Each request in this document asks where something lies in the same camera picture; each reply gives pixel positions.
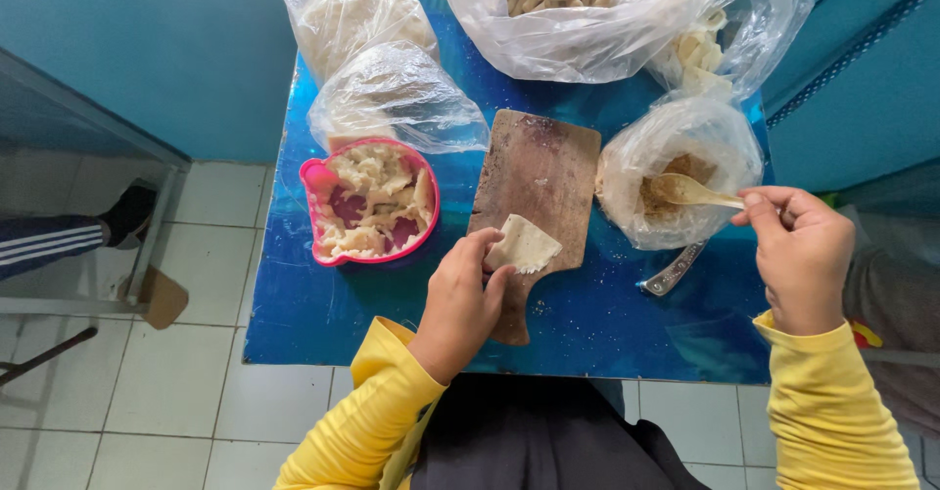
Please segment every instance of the wooden cutting board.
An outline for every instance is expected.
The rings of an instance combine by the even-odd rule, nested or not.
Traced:
[[[513,275],[506,285],[503,312],[490,337],[526,345],[525,302],[532,286],[584,260],[601,135],[546,117],[500,110],[490,140],[467,233],[500,229],[515,213],[562,245],[561,253],[541,271]]]

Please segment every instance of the square dough sheet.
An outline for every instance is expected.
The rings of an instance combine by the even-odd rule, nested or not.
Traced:
[[[506,238],[494,244],[483,260],[494,270],[512,264],[517,274],[534,274],[561,252],[557,240],[518,214],[506,219],[502,232]]]

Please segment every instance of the wooden spoon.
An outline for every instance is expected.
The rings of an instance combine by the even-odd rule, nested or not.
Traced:
[[[661,174],[652,179],[651,189],[654,195],[671,204],[714,204],[745,208],[744,198],[715,193],[685,174]]]

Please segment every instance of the plastic bag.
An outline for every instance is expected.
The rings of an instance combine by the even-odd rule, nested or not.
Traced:
[[[612,0],[510,18],[506,0],[447,0],[476,48],[516,79],[607,83],[639,71],[713,0]]]
[[[387,137],[422,152],[487,150],[483,112],[421,47],[408,40],[359,51],[320,89],[307,114],[327,150]]]
[[[284,0],[304,62],[321,87],[358,51],[411,40],[438,58],[437,37],[417,0]]]
[[[667,90],[686,88],[695,94],[714,85],[717,75],[730,81],[734,97],[746,99],[780,63],[812,8],[813,0],[711,0],[647,68]],[[713,63],[712,48],[722,51]],[[689,62],[685,57],[691,51],[697,55]]]
[[[614,136],[598,163],[595,194],[607,218],[638,249],[672,249],[720,231],[735,210],[668,204],[652,196],[650,180],[679,172],[712,191],[734,195],[759,184],[760,147],[747,118],[715,99],[666,96]]]

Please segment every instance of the white stripe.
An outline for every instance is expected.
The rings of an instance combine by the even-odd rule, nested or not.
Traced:
[[[37,253],[28,253],[21,257],[6,258],[4,260],[0,260],[0,266],[6,266],[7,264],[13,264],[14,262],[19,262],[21,260],[27,260],[28,258],[44,257],[46,255],[52,255],[53,253],[69,251],[70,249],[76,249],[78,247],[84,247],[84,246],[92,245],[92,244],[101,244],[101,241],[99,239],[97,241],[89,241],[87,243],[82,243],[82,244],[72,244],[72,245],[67,245],[63,247],[56,247],[54,249],[47,249],[46,251],[40,251]]]
[[[36,235],[34,237],[26,237],[24,239],[13,239],[12,241],[6,241],[0,243],[0,247],[9,247],[16,244],[26,244],[26,243],[35,243],[37,241],[44,241],[46,239],[54,239],[55,237],[62,237],[65,235],[73,235],[75,233],[88,233],[88,232],[100,232],[101,225],[88,226],[87,228],[76,228],[74,230],[65,230],[64,232],[52,232],[45,233],[42,235]]]
[[[58,239],[55,241],[49,241],[48,243],[42,244],[30,244],[22,247],[14,247],[13,249],[7,249],[6,251],[0,251],[0,258],[9,257],[16,253],[23,253],[24,251],[33,251],[35,249],[41,249],[43,247],[51,247],[54,245],[70,244],[77,241],[87,241],[88,239],[101,238],[101,232],[91,233],[89,235],[79,235],[77,237],[68,237],[67,239]]]

